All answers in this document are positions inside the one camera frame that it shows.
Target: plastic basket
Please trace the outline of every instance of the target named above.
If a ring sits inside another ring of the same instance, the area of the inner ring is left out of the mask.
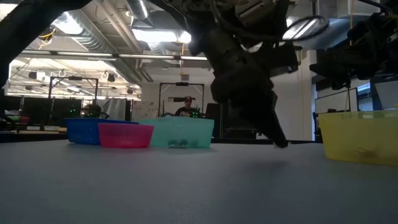
[[[154,127],[141,124],[98,124],[99,140],[104,147],[146,148]]]
[[[398,111],[320,114],[329,159],[398,166]]]
[[[213,120],[200,118],[165,117],[139,122],[155,126],[150,144],[159,147],[209,148],[214,129]]]
[[[69,141],[77,144],[99,145],[99,123],[137,124],[129,121],[115,121],[99,118],[69,118],[66,119]]]

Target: yellow bin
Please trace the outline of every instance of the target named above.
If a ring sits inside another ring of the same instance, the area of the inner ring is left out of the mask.
[[[327,158],[398,166],[398,111],[319,115]]]

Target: gray table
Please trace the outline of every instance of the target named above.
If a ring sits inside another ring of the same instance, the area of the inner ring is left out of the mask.
[[[398,168],[287,149],[0,144],[0,223],[397,223]]]

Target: teal bin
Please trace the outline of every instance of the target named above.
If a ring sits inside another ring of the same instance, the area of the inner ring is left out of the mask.
[[[214,121],[211,119],[165,117],[142,119],[140,124],[153,125],[151,146],[174,148],[209,148]]]

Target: pink bin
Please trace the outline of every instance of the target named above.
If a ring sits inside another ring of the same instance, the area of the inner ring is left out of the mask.
[[[145,148],[155,127],[141,124],[98,124],[99,140],[104,147]]]

